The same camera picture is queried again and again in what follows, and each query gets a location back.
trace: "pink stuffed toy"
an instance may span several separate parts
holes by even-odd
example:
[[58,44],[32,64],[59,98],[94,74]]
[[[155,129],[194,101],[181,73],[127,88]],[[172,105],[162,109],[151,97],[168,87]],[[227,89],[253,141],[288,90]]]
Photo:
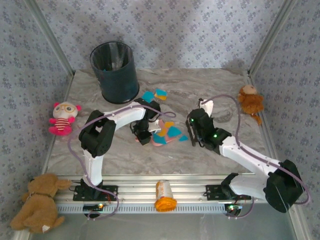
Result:
[[81,110],[80,105],[73,105],[67,101],[54,105],[53,117],[49,122],[54,126],[49,127],[49,132],[58,135],[65,136],[72,132],[71,124],[75,122],[78,111]]

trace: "marble surface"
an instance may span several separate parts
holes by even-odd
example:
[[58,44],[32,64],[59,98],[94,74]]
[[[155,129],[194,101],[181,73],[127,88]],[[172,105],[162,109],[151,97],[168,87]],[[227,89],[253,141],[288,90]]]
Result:
[[[176,127],[188,136],[185,125],[188,113],[197,108],[198,99],[207,99],[218,94],[238,95],[245,84],[241,71],[219,68],[197,69],[137,69],[141,97],[145,91],[154,92],[156,88],[167,91],[167,100],[160,103],[163,112],[173,111]],[[122,105],[106,102],[101,94],[98,80],[92,70],[77,70],[68,95],[68,101],[82,106],[73,123],[73,129],[83,126],[94,110],[108,112]],[[235,133],[237,108],[231,99],[219,98],[214,101],[212,112],[216,127]],[[69,152],[68,136],[57,136],[49,161],[47,172],[57,175],[82,175],[80,163]],[[265,153],[263,140],[257,123],[248,115],[241,114],[240,140],[251,148]],[[83,158],[80,141],[72,141],[72,149]],[[199,145],[192,147],[190,140],[179,142],[177,139],[160,147],[135,142],[129,126],[115,132],[112,145],[104,157],[104,175],[133,174],[214,174],[227,175],[231,172],[246,173],[241,165],[220,156]]]

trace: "teddy bear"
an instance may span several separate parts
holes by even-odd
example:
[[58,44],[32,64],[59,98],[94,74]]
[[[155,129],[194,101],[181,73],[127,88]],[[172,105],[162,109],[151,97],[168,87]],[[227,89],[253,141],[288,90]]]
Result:
[[81,106],[65,101],[56,102],[53,107],[54,118],[50,118],[49,122],[54,126],[49,127],[49,132],[58,136],[69,135],[72,132],[71,124],[75,122]]
[[61,180],[53,173],[35,177],[28,183],[28,192],[22,196],[24,205],[12,219],[14,230],[29,228],[30,233],[47,233],[61,225],[65,217],[58,217],[54,196],[58,190],[68,189],[72,182]]
[[257,113],[264,109],[263,100],[264,97],[259,95],[257,89],[252,85],[243,86],[238,94],[238,101],[241,104],[242,110],[246,114],[250,114],[258,125],[262,123]]

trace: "blue foam piece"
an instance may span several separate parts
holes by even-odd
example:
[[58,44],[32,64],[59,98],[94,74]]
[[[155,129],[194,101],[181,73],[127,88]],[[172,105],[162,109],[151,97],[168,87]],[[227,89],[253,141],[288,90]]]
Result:
[[164,90],[161,90],[161,89],[159,89],[159,88],[157,88],[157,89],[155,90],[155,93],[156,93],[158,96],[167,96],[167,92],[164,91]]
[[158,134],[153,134],[153,141],[157,144],[167,144],[165,137]]
[[146,91],[141,98],[146,102],[151,103],[151,101],[155,98],[155,95],[151,91]]
[[180,129],[175,126],[171,126],[167,132],[167,135],[169,138],[174,138],[180,134],[181,134]]
[[188,140],[188,137],[186,135],[183,135],[182,137],[180,137],[179,142],[184,142],[187,140]]

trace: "brown teddy bear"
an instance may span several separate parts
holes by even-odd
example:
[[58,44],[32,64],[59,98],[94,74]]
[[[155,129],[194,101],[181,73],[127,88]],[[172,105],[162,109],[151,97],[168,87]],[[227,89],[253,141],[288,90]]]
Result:
[[250,114],[258,125],[262,123],[257,113],[264,109],[263,100],[264,97],[259,95],[257,89],[252,85],[245,85],[238,94],[238,101],[241,103],[242,110],[246,114]]
[[61,225],[65,217],[58,218],[53,197],[58,189],[67,189],[71,183],[69,180],[59,180],[53,173],[45,173],[32,179],[28,183],[28,192],[22,196],[24,205],[10,226],[14,230],[29,228],[30,233],[46,233]]

